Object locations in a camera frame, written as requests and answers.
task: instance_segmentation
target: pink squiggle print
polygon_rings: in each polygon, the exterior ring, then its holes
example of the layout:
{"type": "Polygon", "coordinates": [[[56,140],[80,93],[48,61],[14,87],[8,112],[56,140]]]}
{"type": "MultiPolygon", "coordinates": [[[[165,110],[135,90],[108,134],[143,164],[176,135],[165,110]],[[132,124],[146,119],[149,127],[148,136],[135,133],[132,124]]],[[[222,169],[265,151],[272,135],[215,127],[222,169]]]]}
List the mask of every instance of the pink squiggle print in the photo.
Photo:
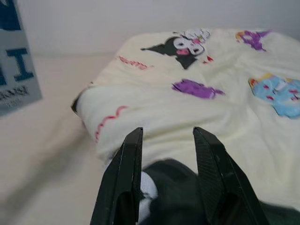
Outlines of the pink squiggle print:
{"type": "Polygon", "coordinates": [[[98,140],[99,140],[99,136],[100,136],[101,129],[102,129],[102,127],[104,127],[106,121],[108,121],[108,120],[114,120],[114,119],[118,118],[119,115],[120,115],[121,110],[126,109],[126,108],[128,108],[128,106],[125,106],[125,105],[120,106],[119,108],[117,108],[116,115],[114,115],[114,116],[106,116],[106,117],[102,120],[102,122],[99,123],[99,125],[97,126],[97,131],[95,132],[96,143],[97,143],[98,140]]]}

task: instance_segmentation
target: white wall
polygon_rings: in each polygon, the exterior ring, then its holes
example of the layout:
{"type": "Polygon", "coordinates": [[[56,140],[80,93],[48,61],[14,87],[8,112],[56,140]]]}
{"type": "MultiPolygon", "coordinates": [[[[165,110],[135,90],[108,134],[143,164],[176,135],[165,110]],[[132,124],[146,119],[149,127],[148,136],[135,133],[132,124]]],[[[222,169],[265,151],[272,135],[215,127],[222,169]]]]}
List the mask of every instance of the white wall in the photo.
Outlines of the white wall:
{"type": "Polygon", "coordinates": [[[272,28],[300,39],[300,0],[18,0],[34,53],[117,50],[128,37],[195,27],[272,28]]]}

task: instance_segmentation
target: white table surface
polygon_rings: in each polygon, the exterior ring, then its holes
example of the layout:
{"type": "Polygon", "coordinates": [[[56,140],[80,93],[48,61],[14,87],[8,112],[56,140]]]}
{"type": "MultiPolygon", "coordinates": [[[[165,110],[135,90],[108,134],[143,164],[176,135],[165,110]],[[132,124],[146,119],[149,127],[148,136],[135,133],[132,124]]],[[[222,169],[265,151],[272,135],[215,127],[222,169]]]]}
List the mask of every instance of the white table surface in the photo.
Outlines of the white table surface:
{"type": "Polygon", "coordinates": [[[43,99],[0,118],[0,224],[86,225],[103,163],[70,105],[113,54],[34,57],[43,99]]]}

